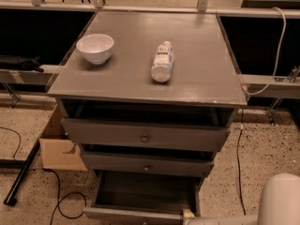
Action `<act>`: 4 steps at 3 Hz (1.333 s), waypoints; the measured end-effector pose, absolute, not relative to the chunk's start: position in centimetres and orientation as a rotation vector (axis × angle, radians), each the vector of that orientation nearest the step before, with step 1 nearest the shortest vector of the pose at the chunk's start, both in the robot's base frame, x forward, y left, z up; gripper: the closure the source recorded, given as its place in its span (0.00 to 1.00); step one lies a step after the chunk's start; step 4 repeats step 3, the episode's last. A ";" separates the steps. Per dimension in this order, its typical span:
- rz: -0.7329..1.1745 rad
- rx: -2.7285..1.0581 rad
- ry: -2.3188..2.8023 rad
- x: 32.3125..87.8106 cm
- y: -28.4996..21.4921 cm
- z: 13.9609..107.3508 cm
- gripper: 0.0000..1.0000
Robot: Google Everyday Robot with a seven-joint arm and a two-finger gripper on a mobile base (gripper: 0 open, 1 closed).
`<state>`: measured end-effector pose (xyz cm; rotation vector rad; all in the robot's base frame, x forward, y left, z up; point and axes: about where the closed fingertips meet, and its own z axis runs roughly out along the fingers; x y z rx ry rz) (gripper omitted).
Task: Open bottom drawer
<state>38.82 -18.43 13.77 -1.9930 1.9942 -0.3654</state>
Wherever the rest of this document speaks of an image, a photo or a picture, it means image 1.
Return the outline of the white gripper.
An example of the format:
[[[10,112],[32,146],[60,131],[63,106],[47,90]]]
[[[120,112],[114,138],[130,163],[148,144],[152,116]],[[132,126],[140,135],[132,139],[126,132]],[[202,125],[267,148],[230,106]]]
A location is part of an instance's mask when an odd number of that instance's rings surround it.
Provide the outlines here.
[[[194,213],[189,209],[182,211],[183,225],[207,225],[209,219],[205,217],[195,217]]]

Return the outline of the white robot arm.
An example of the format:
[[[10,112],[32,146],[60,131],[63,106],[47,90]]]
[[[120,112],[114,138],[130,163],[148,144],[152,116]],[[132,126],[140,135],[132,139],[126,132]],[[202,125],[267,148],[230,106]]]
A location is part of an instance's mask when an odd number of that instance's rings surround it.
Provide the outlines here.
[[[186,210],[183,225],[300,225],[300,177],[290,173],[272,176],[262,189],[257,215],[195,217]]]

